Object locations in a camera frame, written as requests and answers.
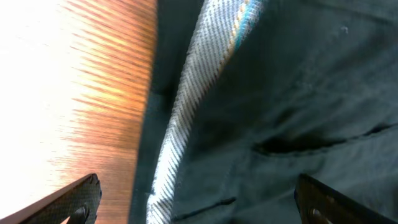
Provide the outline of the black shorts with snap button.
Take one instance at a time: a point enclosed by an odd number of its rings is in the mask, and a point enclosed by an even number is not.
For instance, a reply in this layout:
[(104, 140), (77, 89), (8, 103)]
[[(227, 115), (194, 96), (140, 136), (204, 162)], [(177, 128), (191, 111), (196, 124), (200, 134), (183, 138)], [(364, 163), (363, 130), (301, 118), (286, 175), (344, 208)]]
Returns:
[(307, 174), (397, 220), (396, 1), (159, 1), (129, 223), (299, 223)]

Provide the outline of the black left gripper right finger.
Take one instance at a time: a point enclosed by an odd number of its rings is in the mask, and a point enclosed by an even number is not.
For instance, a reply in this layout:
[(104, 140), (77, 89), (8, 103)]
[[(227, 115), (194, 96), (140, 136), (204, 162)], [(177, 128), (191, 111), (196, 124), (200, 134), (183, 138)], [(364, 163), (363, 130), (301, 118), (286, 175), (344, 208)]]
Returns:
[(294, 199), (302, 224), (396, 224), (307, 174), (300, 174)]

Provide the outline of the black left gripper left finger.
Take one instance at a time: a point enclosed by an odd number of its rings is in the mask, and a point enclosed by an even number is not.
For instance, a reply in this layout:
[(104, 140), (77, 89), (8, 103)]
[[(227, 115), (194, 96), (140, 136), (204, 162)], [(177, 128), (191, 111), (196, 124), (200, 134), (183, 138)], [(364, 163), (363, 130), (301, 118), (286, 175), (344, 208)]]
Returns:
[(88, 174), (1, 219), (1, 224), (94, 224), (101, 198), (98, 176), (95, 173)]

